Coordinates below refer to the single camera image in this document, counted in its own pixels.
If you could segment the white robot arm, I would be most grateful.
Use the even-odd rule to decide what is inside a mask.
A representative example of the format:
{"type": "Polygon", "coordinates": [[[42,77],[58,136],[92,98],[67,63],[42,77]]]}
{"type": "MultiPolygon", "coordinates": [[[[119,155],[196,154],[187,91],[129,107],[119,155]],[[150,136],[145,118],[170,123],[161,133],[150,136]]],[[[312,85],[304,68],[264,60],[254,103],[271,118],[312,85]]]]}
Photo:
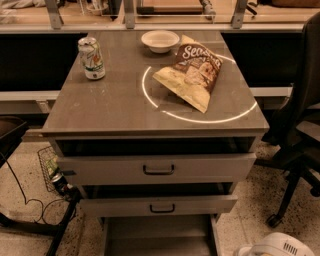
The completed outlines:
{"type": "Polygon", "coordinates": [[[242,245],[233,256],[315,256],[314,252],[298,239],[274,232],[253,245],[242,245]]]}

